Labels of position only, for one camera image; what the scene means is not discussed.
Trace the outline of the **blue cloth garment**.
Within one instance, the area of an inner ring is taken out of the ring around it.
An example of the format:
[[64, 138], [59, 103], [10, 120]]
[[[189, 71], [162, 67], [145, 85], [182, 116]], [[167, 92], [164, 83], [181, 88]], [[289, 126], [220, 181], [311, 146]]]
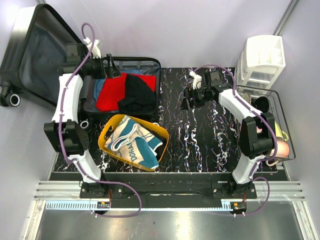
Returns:
[[[137, 69], [123, 70], [122, 74], [144, 75], [143, 72]], [[98, 97], [103, 89], [105, 79], [97, 79], [93, 88], [93, 98], [97, 101]]]

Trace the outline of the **red garment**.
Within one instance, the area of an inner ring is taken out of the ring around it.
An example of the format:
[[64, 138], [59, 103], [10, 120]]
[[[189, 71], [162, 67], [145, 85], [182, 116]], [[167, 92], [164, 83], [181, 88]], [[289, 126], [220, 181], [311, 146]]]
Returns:
[[127, 73], [116, 78], [107, 78], [96, 101], [96, 108], [100, 112], [120, 111], [118, 101], [125, 96], [125, 79]]

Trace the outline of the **orange plastic bin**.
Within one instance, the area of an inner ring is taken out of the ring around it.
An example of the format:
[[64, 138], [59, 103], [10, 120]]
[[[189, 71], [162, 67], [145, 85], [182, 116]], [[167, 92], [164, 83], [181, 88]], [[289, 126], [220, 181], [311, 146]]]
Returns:
[[139, 166], [136, 163], [130, 163], [128, 160], [124, 160], [122, 158], [120, 158], [119, 156], [116, 156], [112, 151], [108, 150], [105, 147], [105, 143], [107, 138], [111, 135], [111, 133], [115, 130], [115, 128], [118, 126], [118, 124], [120, 123], [120, 121], [122, 120], [122, 118], [124, 117], [124, 114], [116, 114], [113, 117], [111, 117], [111, 119], [106, 123], [106, 125], [104, 126], [99, 138], [98, 138], [98, 146], [100, 147], [100, 149], [104, 152], [106, 152], [109, 156], [111, 156], [112, 158], [117, 159], [118, 161], [121, 161], [127, 165], [133, 166], [137, 169], [140, 170], [144, 170], [144, 171], [148, 171], [148, 172], [153, 172], [155, 171], [158, 167], [159, 167], [159, 163], [165, 153], [165, 150], [168, 146], [169, 143], [169, 133], [168, 131], [159, 126], [158, 123], [156, 122], [149, 122], [146, 120], [142, 120], [133, 116], [130, 116], [133, 120], [135, 120], [137, 123], [139, 123], [140, 125], [142, 125], [143, 127], [145, 127], [147, 130], [149, 130], [150, 132], [152, 132], [156, 137], [160, 138], [163, 141], [163, 146], [159, 147], [157, 150], [159, 151], [157, 153], [157, 159], [158, 159], [158, 167], [154, 170], [145, 168], [143, 166]]

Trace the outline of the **white teal cartoon towel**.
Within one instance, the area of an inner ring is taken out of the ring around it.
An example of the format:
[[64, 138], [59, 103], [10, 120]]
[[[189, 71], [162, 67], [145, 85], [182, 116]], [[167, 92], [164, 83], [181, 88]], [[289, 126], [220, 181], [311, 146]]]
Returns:
[[125, 115], [104, 146], [130, 163], [154, 170], [159, 167], [158, 148], [163, 144], [162, 139]]

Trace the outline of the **white black space suitcase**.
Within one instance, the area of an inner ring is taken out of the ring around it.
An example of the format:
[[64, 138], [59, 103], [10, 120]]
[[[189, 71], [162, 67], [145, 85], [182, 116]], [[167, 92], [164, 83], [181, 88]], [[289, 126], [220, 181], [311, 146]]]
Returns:
[[[30, 93], [56, 107], [59, 93], [59, 68], [66, 56], [67, 44], [80, 44], [82, 40], [49, 4], [22, 8], [15, 20], [8, 45], [0, 66], [0, 106], [17, 107], [20, 95]], [[156, 107], [148, 113], [130, 114], [143, 120], [153, 120], [158, 113], [161, 64], [151, 57], [113, 56], [120, 71], [140, 70], [156, 77]], [[106, 114], [96, 108], [93, 90], [96, 80], [84, 80], [81, 110], [88, 115]]]

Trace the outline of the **white compartment organizer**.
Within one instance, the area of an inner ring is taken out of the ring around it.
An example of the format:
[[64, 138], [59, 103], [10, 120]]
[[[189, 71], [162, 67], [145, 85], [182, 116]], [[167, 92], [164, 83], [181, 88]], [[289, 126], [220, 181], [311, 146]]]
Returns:
[[281, 36], [265, 34], [249, 37], [235, 70], [237, 84], [269, 90], [285, 66]]

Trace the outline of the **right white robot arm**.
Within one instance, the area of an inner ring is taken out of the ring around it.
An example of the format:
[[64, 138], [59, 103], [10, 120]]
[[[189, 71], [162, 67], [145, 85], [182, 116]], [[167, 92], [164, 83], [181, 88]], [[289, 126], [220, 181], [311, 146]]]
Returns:
[[240, 123], [241, 156], [232, 172], [233, 182], [227, 185], [228, 195], [239, 198], [245, 192], [244, 184], [252, 181], [259, 162], [278, 150], [275, 118], [246, 102], [231, 84], [222, 82], [218, 71], [206, 72], [204, 77], [190, 71], [188, 79], [192, 85], [183, 90], [181, 110], [201, 108], [206, 102], [215, 101]]

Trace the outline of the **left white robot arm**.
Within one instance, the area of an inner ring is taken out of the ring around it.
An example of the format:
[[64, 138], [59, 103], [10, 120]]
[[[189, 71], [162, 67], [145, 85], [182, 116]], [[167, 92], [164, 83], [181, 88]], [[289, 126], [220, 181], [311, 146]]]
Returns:
[[99, 40], [86, 39], [84, 43], [66, 46], [66, 56], [58, 69], [59, 93], [55, 113], [51, 122], [44, 124], [43, 130], [54, 150], [63, 155], [66, 164], [75, 165], [83, 182], [92, 184], [90, 192], [97, 198], [103, 198], [108, 193], [108, 186], [89, 152], [89, 136], [78, 120], [84, 78], [120, 75], [111, 55], [105, 57], [108, 65], [104, 65], [99, 44]]

